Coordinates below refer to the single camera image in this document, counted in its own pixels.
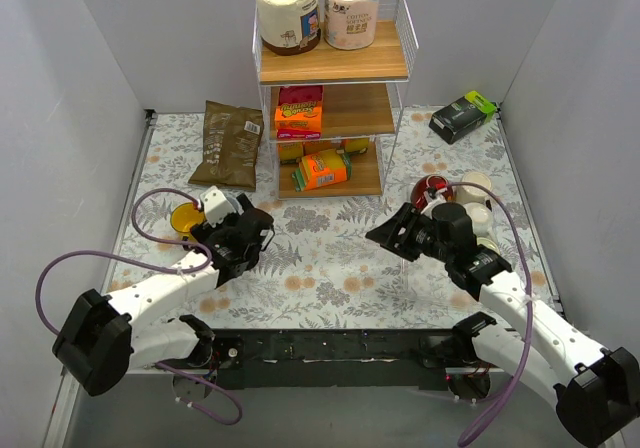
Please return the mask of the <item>yellow mug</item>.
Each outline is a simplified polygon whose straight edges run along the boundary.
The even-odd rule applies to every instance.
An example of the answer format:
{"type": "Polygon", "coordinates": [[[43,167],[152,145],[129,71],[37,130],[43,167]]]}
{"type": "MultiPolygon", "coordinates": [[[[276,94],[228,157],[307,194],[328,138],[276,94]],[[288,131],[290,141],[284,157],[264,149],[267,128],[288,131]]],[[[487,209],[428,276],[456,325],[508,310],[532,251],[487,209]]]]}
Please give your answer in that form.
{"type": "Polygon", "coordinates": [[[194,241],[191,229],[205,221],[205,215],[192,203],[187,202],[173,210],[170,224],[182,240],[194,241]]]}

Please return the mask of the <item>pale green mug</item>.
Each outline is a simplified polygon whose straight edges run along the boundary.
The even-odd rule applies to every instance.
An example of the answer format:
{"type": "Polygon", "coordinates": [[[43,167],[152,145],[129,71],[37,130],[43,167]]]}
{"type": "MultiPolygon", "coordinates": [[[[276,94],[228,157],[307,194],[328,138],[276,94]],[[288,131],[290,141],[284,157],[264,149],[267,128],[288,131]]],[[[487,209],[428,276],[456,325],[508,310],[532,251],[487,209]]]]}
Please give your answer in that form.
{"type": "Polygon", "coordinates": [[[500,249],[498,247],[498,245],[490,238],[486,238],[486,237],[478,237],[477,238],[477,243],[479,245],[482,245],[486,248],[491,249],[492,251],[496,252],[497,254],[500,254],[500,249]]]}

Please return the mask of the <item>dark red mug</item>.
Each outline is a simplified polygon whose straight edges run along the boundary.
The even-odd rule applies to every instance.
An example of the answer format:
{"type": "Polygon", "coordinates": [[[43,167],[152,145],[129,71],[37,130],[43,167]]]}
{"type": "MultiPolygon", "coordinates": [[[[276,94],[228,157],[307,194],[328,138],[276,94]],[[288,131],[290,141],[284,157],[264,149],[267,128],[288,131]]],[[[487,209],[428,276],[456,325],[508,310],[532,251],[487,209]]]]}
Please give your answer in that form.
{"type": "Polygon", "coordinates": [[[411,204],[418,210],[422,210],[423,208],[423,193],[426,190],[426,188],[428,186],[438,186],[440,184],[446,184],[447,185],[447,191],[446,191],[446,196],[448,199],[448,202],[452,202],[455,199],[455,195],[453,192],[453,188],[449,187],[449,181],[441,175],[436,175],[436,174],[432,174],[432,175],[428,175],[425,176],[423,178],[421,178],[413,187],[412,191],[411,191],[411,195],[410,195],[410,202],[411,204]]]}

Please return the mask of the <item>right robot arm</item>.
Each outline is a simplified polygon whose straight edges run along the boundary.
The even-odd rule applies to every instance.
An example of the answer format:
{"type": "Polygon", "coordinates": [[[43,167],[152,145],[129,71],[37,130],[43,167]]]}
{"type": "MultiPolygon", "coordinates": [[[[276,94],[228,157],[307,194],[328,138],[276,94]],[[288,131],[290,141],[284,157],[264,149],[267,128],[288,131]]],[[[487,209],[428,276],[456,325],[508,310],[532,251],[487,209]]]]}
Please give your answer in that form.
{"type": "Polygon", "coordinates": [[[458,288],[503,318],[509,330],[484,313],[458,323],[454,357],[510,374],[554,408],[577,442],[599,447],[638,419],[638,360],[581,333],[527,293],[511,265],[478,243],[461,205],[443,203],[425,215],[405,203],[366,237],[407,261],[425,255],[442,262],[458,288]]]}

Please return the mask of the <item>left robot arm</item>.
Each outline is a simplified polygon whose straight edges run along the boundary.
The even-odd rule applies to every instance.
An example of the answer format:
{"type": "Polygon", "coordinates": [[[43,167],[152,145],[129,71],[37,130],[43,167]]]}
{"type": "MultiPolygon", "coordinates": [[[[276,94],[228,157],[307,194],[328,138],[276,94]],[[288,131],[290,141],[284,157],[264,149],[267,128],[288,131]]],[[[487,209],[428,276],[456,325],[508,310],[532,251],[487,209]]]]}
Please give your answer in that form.
{"type": "Polygon", "coordinates": [[[171,266],[125,289],[76,300],[52,351],[91,396],[113,388],[131,369],[176,360],[200,368],[213,355],[213,330],[192,314],[168,312],[254,268],[274,234],[274,219],[245,195],[230,202],[219,190],[200,198],[196,247],[171,266]]]}

